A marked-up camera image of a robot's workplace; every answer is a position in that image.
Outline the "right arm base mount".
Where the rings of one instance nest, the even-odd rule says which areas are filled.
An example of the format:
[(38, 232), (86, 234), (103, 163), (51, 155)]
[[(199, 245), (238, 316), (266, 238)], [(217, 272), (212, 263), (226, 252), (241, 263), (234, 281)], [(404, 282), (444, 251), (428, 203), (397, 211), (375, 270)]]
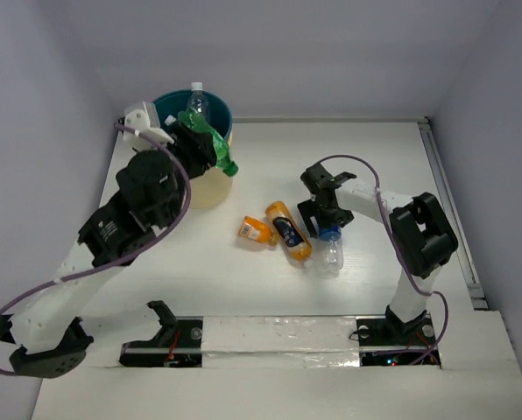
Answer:
[(435, 330), (426, 315), (409, 332), (398, 335), (386, 327), (384, 317), (362, 317), (349, 338), (359, 346), (363, 367), (396, 367), (412, 365), (436, 341)]

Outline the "green plastic bottle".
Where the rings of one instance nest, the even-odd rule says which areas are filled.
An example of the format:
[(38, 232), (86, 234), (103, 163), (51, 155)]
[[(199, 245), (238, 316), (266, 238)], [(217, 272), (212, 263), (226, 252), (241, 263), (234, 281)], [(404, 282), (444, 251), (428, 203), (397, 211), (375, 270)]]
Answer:
[(230, 147), (226, 140), (206, 121), (203, 114), (192, 108), (180, 111), (178, 121), (194, 134), (206, 140), (206, 147), (210, 155), (215, 156), (213, 166), (222, 170), (228, 177), (238, 173), (238, 165), (230, 154)]

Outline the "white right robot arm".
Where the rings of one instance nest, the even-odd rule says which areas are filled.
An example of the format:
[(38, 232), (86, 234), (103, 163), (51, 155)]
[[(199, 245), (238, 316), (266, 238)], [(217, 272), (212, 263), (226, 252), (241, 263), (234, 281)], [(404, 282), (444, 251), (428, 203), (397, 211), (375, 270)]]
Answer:
[(401, 266), (396, 292), (377, 330), (392, 342), (411, 338), (426, 316), (437, 273), (459, 247), (440, 201), (430, 192), (408, 196), (387, 192), (377, 171), (374, 183), (343, 171), (331, 174), (319, 161), (300, 179), (311, 198), (297, 205), (308, 233), (328, 241), (361, 214), (385, 228)]

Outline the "short orange bottle barcode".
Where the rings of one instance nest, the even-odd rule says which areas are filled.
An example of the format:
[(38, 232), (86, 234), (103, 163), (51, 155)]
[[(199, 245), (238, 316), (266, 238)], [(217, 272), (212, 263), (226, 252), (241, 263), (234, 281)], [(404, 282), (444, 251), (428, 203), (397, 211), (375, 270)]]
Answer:
[(278, 235), (266, 223), (250, 216), (243, 218), (237, 235), (272, 247), (276, 246), (279, 241)]

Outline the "small clear plastic bottle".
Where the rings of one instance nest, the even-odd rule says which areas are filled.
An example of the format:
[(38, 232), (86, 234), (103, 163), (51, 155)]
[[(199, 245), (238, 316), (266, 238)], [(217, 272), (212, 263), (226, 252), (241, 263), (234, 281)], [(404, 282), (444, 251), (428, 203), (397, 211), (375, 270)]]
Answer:
[(165, 119), (165, 124), (166, 124), (166, 126), (171, 126), (171, 125), (173, 125), (176, 121), (177, 121), (177, 119), (176, 119), (173, 115), (169, 115), (169, 116)]

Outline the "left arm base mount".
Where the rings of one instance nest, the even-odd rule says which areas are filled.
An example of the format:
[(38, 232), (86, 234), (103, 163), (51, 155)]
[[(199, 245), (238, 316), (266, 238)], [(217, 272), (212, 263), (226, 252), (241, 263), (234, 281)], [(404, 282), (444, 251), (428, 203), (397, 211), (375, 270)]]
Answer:
[(147, 304), (159, 319), (148, 340), (124, 343), (119, 363), (126, 368), (201, 368), (203, 317), (177, 318), (161, 300)]

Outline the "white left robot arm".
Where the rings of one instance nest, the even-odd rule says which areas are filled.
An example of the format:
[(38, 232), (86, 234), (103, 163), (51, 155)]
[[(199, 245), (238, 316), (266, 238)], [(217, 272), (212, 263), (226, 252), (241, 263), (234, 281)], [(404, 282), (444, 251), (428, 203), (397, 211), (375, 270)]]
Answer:
[(55, 278), (0, 309), (0, 341), (16, 348), (2, 376), (53, 379), (79, 366), (94, 341), (81, 310), (179, 226), (190, 207), (191, 179), (216, 164), (212, 136), (180, 122), (171, 134), (115, 127), (146, 146), (117, 172), (115, 193), (80, 228)]

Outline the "large clear plastic bottle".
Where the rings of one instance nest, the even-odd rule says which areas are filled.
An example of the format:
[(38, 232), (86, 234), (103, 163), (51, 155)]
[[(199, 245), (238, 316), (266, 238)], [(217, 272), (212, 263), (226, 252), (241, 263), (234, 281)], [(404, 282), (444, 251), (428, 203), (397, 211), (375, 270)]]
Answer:
[(187, 100), (187, 107), (201, 114), (207, 123), (211, 122), (210, 103), (200, 81), (191, 83), (191, 95)]

